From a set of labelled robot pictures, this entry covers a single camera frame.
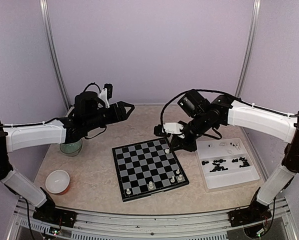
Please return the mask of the white chess queen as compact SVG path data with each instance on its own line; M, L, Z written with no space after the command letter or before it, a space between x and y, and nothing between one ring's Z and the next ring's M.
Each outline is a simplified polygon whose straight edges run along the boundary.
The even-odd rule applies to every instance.
M149 190L152 190L153 188L154 188L154 184L153 184L152 181L150 181L150 182L148 183L148 189L149 189Z

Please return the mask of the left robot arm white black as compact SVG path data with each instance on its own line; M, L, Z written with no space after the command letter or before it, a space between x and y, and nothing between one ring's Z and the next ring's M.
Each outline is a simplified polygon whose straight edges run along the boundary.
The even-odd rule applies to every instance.
M8 154L29 147L75 143L87 138L92 130L127 120L135 106L124 101L110 104L110 98L107 89L101 93L83 91L74 98L73 109L66 117L19 125L0 121L0 182L30 202L50 223L60 217L55 202L12 166Z

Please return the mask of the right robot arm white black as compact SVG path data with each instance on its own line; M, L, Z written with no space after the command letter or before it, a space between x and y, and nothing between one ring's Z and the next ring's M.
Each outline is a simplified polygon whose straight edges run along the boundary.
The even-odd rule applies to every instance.
M201 89L191 89L177 95L177 104L191 117L188 123L179 121L162 124L162 132L172 135L170 150L197 150L196 140L209 129L221 125L255 130L284 141L287 145L281 163L266 182L258 188L247 208L229 212L239 224L252 223L274 215L269 205L299 174L299 112L283 113L242 101L220 92L212 102L204 98Z

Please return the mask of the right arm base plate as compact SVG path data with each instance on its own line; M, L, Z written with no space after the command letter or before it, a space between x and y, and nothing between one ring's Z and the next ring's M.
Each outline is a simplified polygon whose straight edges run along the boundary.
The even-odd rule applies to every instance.
M260 222L270 219L271 217L272 213L268 207L265 209L247 207L228 212L228 218L232 228Z

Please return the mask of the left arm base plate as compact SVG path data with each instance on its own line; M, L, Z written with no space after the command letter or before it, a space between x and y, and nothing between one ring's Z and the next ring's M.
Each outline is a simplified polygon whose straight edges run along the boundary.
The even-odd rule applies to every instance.
M73 228L76 222L77 213L75 211L60 209L53 206L41 206L35 208L33 218L60 227Z

